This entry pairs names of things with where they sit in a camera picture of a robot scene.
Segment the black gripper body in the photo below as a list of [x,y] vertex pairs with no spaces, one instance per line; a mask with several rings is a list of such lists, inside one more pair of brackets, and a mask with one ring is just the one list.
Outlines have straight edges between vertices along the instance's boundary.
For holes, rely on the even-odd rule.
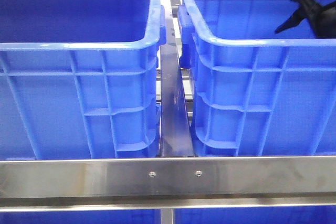
[[308,20],[316,38],[335,39],[335,1],[324,6],[316,3]]

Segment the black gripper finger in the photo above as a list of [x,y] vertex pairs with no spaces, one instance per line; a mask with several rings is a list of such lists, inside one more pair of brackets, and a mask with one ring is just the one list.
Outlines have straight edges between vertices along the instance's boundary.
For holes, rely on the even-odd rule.
[[296,2],[305,12],[319,12],[322,9],[322,5],[316,0],[291,0]]
[[307,13],[302,8],[298,8],[291,14],[291,16],[286,21],[284,21],[281,25],[279,25],[275,29],[275,34],[279,34],[290,28],[297,27],[298,25],[301,24],[303,20],[306,20],[306,23],[308,25],[310,24]]

